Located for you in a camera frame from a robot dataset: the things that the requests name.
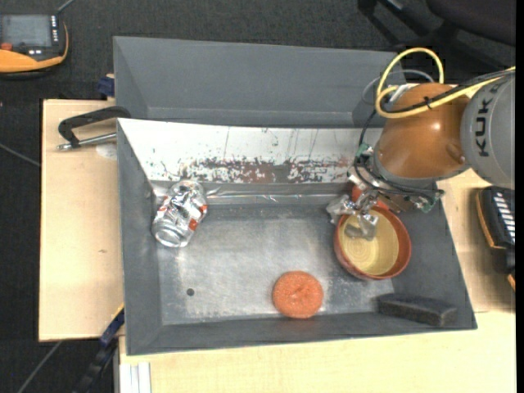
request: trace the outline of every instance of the crushed soda can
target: crushed soda can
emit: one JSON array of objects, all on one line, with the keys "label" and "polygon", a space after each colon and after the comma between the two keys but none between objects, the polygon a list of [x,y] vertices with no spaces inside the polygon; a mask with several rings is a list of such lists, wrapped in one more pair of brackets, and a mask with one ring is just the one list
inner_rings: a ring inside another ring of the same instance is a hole
[{"label": "crushed soda can", "polygon": [[204,188],[198,182],[183,180],[164,196],[153,219],[151,232],[164,246],[184,247],[206,215]]}]

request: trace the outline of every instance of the gray carpet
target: gray carpet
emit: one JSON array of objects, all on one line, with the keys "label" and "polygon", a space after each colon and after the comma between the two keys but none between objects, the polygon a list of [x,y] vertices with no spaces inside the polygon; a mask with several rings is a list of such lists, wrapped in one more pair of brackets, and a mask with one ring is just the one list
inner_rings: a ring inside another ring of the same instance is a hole
[{"label": "gray carpet", "polygon": [[[0,11],[52,10],[64,1],[1,0]],[[388,44],[356,0],[78,0],[63,16],[72,37],[64,65],[45,78],[0,81],[0,142],[35,160],[41,100],[101,98],[96,84],[112,71],[115,35],[377,50]],[[388,13],[381,16],[401,38],[410,36]],[[514,64],[514,49],[464,39]],[[450,81],[465,77],[451,63],[446,71]],[[39,169],[0,150],[0,392],[17,391],[51,348],[37,342],[39,202]],[[65,342],[26,391],[70,391],[96,350],[95,341]],[[111,375],[99,391],[111,391]]]}]

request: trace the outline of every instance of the orange device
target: orange device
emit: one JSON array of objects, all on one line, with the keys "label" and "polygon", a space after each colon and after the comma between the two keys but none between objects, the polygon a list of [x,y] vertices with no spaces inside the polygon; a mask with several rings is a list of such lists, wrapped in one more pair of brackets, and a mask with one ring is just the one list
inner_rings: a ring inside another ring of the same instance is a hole
[{"label": "orange device", "polygon": [[68,49],[67,28],[57,14],[0,12],[0,78],[47,72]]}]

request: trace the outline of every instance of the wooden table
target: wooden table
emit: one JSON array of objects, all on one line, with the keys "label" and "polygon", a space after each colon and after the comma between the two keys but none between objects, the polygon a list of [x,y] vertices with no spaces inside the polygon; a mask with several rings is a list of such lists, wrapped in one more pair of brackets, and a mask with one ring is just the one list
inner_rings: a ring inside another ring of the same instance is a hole
[{"label": "wooden table", "polygon": [[[111,103],[43,103],[40,341],[99,337],[123,300],[116,161],[100,147],[56,150],[62,119]],[[114,124],[91,128],[79,137]],[[472,202],[487,184],[471,171],[440,183],[477,330],[142,356],[121,336],[120,362],[149,362],[154,393],[516,391],[515,297]]]}]

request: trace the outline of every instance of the bowl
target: bowl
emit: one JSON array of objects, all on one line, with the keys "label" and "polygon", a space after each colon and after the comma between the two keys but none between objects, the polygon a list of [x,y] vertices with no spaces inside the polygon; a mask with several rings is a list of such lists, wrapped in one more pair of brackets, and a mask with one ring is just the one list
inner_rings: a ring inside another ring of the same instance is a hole
[{"label": "bowl", "polygon": [[411,258],[411,240],[406,227],[390,210],[375,206],[377,234],[368,241],[345,233],[347,225],[358,227],[356,215],[342,215],[334,236],[335,253],[342,267],[357,278],[380,280],[399,275]]}]

